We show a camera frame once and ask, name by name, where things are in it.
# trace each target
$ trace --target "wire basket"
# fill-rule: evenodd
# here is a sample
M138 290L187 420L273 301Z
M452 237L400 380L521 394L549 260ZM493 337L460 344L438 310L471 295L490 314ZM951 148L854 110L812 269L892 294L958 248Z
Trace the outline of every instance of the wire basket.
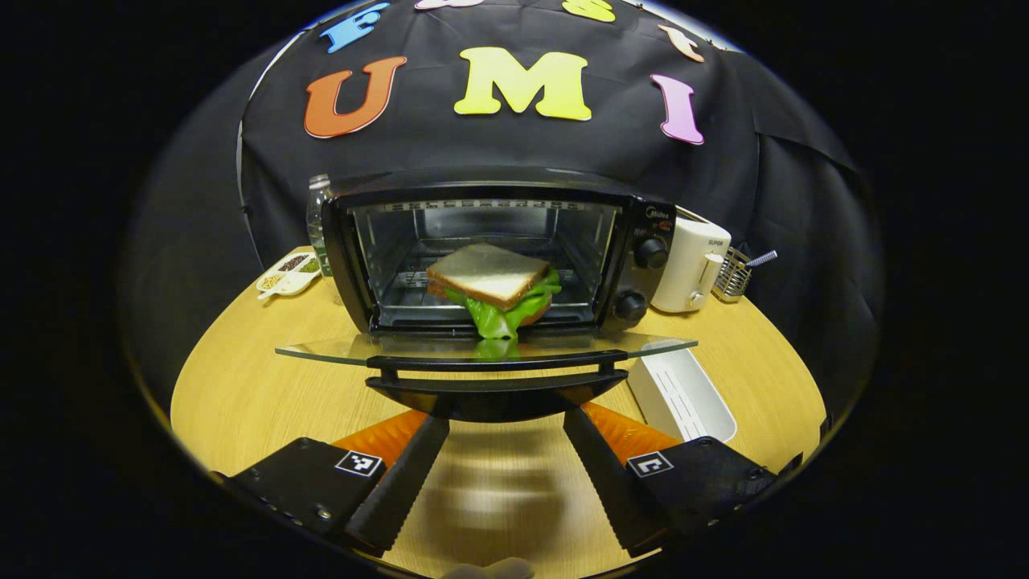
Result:
M714 280L714 287L711 288L715 297L730 304L740 301L747 289L747 282L750 281L751 269L747 267L749 261L750 257L733 247L729 248L718 270L718 277Z

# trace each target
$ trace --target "white bread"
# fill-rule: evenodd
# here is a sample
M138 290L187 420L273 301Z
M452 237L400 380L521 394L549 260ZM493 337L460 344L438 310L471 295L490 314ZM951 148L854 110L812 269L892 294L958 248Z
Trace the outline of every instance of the white bread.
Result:
M440 285L438 281L429 281L429 285L426 288L426 292L430 296L436 296L436 297L442 298L445 300L447 299L447 293L443 292L443 286ZM553 304L553 303L554 303L554 296L547 296L546 297L546 304L543 307L539 309L539 312L537 312L536 314L534 314L534 315L530 316L529 318L526 318L525 320L523 320L519 324L519 328L521 328L523 326L529 326L530 324L535 323L540 318L543 318L543 315L546 314L546 311L551 310L551 304Z
M443 256L425 273L429 294L442 294L440 288L432 287L435 282L507 312L522 301L549 266L543 259L475 243Z

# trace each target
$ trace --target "letter m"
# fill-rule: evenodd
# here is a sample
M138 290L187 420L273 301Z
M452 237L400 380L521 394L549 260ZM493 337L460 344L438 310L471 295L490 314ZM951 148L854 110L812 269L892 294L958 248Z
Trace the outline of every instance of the letter m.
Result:
M478 47L461 50L470 63L468 88L454 104L459 114L493 114L500 101L493 98L493 85L500 88L514 112L529 107L533 97L543 89L536 111L543 116L589 120L593 112L582 102L582 68L586 59L566 52L546 52L529 70L522 68L504 48Z

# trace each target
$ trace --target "wooden table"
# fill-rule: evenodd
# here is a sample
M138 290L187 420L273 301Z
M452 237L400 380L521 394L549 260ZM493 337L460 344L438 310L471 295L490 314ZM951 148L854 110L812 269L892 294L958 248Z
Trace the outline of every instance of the wooden table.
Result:
M406 410L364 386L378 371L275 354L276 347L357 334L330 281L318 278L293 297L257 301L257 295L251 284L218 317L176 384L172 428L206 468L235 475L297 437L333 442ZM735 304L712 298L691 315L651 310L633 331L699 340L691 352L738 423L729 446L773 472L799 453L807 458L814 451L825 419L818 389L782 335L745 298ZM616 366L628 370L632 364ZM518 374L557 373L562 371ZM642 421L625 383L595 402ZM618 546L561 425L561 415L504 425L452 422L383 560L437 577L458 563L485 566L520 556L534 565L536 577L547 579L633 560Z

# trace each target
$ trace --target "oven control knob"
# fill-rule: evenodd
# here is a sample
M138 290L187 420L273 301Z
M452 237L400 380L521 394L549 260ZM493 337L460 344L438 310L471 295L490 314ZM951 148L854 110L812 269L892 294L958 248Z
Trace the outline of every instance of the oven control knob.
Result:
M614 304L614 316L626 322L639 322L645 314L646 297L638 292L624 294Z
M668 249L665 242L651 237L636 246L636 264L641 267L659 268L668 261Z

